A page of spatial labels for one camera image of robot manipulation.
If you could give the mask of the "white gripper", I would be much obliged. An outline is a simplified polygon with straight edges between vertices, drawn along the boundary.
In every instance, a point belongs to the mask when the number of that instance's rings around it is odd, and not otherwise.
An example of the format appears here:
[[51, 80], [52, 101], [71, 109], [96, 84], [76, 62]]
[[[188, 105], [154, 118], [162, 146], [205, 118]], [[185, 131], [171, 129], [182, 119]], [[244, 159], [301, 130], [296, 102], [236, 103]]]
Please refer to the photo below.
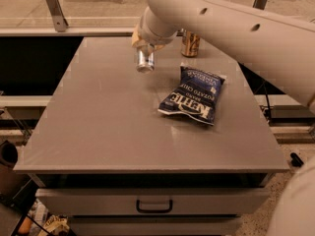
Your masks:
[[159, 51], [169, 44], [177, 35], [179, 27], [162, 21], [147, 7], [132, 34], [132, 47], [139, 48], [150, 44], [154, 51]]

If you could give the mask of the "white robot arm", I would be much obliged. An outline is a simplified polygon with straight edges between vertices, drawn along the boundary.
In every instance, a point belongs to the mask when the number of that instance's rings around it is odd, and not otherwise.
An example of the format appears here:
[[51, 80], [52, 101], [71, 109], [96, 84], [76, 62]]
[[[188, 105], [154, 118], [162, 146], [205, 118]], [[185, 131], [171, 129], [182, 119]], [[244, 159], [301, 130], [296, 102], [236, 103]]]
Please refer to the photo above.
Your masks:
[[[315, 25], [225, 0], [147, 0], [132, 35], [153, 51], [190, 30], [315, 112]], [[291, 178], [266, 236], [314, 236], [315, 159]]]

